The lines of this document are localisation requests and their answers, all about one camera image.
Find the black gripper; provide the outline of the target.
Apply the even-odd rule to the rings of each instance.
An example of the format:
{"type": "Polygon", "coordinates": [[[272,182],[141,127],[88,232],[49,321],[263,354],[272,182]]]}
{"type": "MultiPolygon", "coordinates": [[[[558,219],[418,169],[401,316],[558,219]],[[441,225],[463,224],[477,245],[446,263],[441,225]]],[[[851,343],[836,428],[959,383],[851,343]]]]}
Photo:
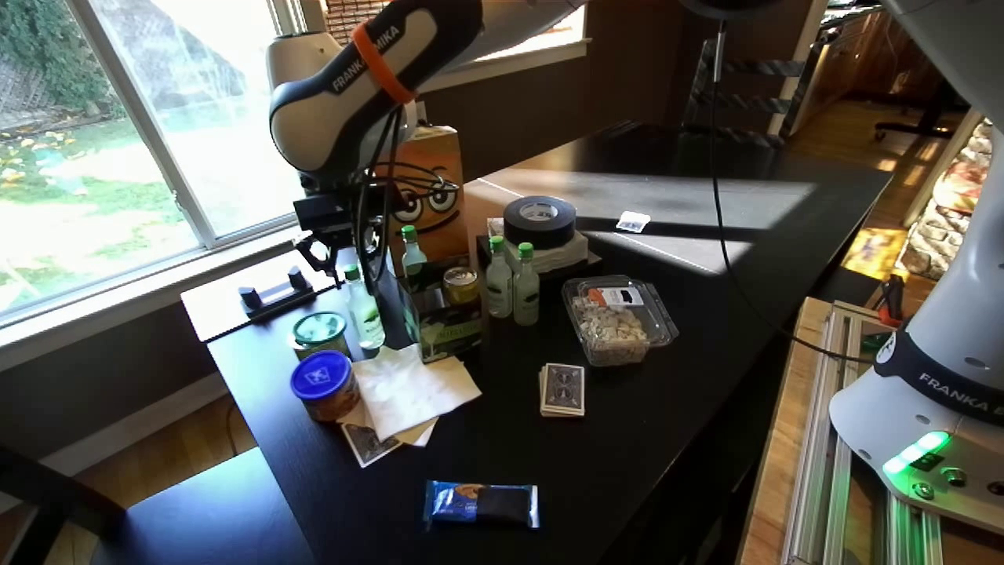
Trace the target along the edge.
{"type": "Polygon", "coordinates": [[[337,270],[343,247],[356,247],[361,263],[374,263],[385,247],[385,198],[381,190],[309,196],[295,204],[295,219],[303,225],[295,247],[320,273],[337,270]]]}

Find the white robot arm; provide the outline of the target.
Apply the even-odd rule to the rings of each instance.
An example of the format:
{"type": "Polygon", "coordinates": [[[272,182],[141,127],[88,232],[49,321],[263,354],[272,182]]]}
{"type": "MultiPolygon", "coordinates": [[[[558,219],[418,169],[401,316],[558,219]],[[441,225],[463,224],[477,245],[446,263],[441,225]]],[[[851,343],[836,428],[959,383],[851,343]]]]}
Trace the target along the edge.
{"type": "MultiPolygon", "coordinates": [[[[349,39],[323,0],[272,0],[295,24],[267,47],[269,140],[305,179],[328,237],[374,130],[441,73],[551,33],[588,0],[384,0],[349,39]]],[[[881,0],[948,86],[1004,122],[1004,0],[881,0]]],[[[868,372],[830,401],[837,435],[885,489],[945,519],[1004,526],[1004,192],[985,190],[933,295],[868,372]]]]}

